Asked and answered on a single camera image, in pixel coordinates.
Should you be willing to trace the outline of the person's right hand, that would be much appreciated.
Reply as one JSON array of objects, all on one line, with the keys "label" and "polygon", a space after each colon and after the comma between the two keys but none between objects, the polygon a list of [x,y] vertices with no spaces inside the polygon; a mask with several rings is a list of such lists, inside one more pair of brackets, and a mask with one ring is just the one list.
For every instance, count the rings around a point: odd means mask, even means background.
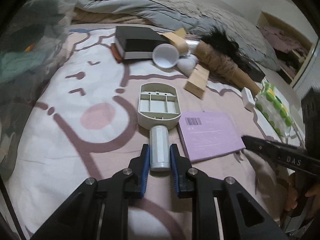
[{"label": "person's right hand", "polygon": [[[287,190],[285,211],[294,210],[298,205],[298,202],[297,202],[298,192],[293,185],[295,182],[295,176],[296,176],[296,172],[292,173],[289,176],[289,178],[287,179],[289,187]],[[315,215],[319,212],[319,184],[314,185],[309,191],[306,192],[305,196],[307,198],[313,199],[310,210],[308,211],[305,218],[306,219],[313,219],[315,217]]]}]

